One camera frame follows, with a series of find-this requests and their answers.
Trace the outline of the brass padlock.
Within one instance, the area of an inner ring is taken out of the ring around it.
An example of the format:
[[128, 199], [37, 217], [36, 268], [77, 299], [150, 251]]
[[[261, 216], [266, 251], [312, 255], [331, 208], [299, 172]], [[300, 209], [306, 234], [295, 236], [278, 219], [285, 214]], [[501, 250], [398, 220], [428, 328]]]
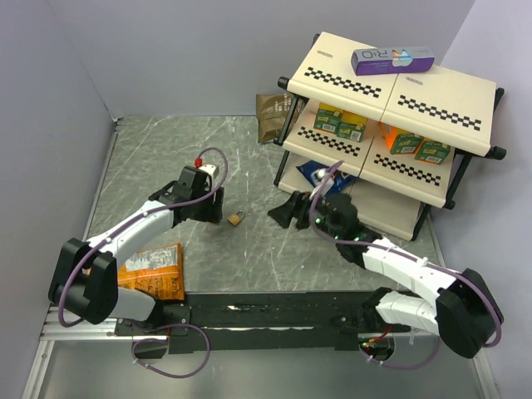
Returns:
[[232, 226], [236, 227], [243, 221], [244, 218], [245, 218], [245, 212], [243, 210], [239, 210], [237, 212], [232, 213], [227, 218], [227, 220]]

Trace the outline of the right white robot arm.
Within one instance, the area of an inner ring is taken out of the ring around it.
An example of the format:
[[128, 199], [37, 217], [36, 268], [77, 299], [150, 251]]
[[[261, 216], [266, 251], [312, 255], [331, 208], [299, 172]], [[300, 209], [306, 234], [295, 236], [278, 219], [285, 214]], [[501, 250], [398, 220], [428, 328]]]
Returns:
[[475, 270], [442, 268], [397, 247], [358, 218], [349, 195], [317, 197], [294, 191], [268, 216], [286, 229], [313, 227], [331, 239], [348, 262], [383, 275], [409, 294], [380, 289], [363, 310], [363, 322], [372, 331], [402, 325], [437, 335], [454, 353], [473, 358], [483, 347], [502, 337], [504, 316], [485, 280]]

